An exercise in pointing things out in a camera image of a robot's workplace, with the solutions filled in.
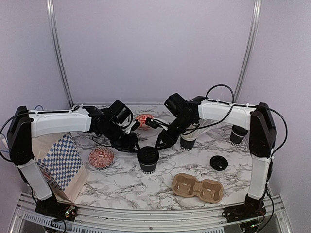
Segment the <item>black plastic cup lid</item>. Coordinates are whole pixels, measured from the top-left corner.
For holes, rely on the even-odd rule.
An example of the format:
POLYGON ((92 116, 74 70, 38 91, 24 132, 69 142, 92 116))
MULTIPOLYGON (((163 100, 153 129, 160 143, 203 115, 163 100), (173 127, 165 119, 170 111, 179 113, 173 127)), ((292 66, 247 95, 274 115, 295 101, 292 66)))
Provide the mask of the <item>black plastic cup lid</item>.
POLYGON ((140 148, 137 152, 138 161, 144 165, 152 165, 159 160, 159 152, 151 146, 140 148))

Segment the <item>black paper coffee cup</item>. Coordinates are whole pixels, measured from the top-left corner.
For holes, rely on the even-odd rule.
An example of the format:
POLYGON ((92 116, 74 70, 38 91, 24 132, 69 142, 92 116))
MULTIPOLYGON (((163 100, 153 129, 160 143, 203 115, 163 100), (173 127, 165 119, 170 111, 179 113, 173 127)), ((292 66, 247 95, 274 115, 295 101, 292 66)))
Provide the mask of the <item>black paper coffee cup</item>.
POLYGON ((140 165, 140 168, 142 170, 142 172, 144 174, 153 174, 155 169, 156 169, 156 166, 157 166, 157 162, 154 162, 152 164, 146 164, 146 163, 143 163, 143 162, 140 162, 139 163, 140 165))

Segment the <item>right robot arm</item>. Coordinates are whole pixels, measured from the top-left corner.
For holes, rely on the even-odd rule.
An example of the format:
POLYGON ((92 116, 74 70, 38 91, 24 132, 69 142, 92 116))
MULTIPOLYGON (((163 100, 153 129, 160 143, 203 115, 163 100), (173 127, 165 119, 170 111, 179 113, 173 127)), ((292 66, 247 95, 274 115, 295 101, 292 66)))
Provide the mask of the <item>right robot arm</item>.
POLYGON ((213 100, 207 95, 185 100, 178 93, 168 97, 164 105, 175 116, 168 124, 156 120, 163 127, 155 148, 157 150, 172 147, 178 138, 192 131, 201 132, 208 128, 202 126, 211 120, 213 125, 227 123, 232 125, 230 143, 238 144, 249 136, 249 151, 252 157, 252 173, 248 193, 244 204, 226 209, 225 213, 244 217, 252 217, 263 206, 263 198, 267 193, 268 182, 273 169, 273 154, 277 130, 272 117, 272 109, 266 103, 257 105, 238 104, 213 100))

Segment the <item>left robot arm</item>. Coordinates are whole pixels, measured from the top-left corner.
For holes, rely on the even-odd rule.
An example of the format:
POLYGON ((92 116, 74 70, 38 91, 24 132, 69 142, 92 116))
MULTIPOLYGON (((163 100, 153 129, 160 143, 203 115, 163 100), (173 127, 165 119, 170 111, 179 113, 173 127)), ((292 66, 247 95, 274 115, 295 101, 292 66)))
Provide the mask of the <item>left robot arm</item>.
POLYGON ((139 149, 134 132, 139 122, 119 100, 102 109, 75 105, 69 110, 36 111, 20 106, 6 124, 10 125, 7 131, 9 162, 18 167, 38 199, 43 201, 43 209, 51 216, 60 214, 61 204, 52 198, 53 191, 39 170, 32 139, 55 133, 86 132, 103 135, 121 152, 139 149))

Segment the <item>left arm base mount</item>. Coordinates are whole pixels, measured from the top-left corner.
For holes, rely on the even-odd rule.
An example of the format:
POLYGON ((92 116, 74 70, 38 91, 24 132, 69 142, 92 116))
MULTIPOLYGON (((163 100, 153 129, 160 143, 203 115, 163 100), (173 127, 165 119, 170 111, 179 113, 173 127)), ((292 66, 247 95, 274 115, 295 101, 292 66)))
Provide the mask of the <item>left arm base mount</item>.
POLYGON ((38 202, 35 211, 39 214, 55 217, 59 220, 74 221, 77 214, 77 206, 59 202, 38 202))

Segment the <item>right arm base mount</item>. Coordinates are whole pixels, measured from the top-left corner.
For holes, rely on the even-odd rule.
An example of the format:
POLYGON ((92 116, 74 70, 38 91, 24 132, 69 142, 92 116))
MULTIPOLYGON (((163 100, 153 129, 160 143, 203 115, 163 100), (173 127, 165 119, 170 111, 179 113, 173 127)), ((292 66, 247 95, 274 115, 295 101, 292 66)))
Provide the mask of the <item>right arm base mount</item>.
POLYGON ((258 209, 252 204, 240 204, 224 208, 222 216, 226 218, 228 223, 247 220, 266 214, 266 209, 263 204, 260 204, 258 209))

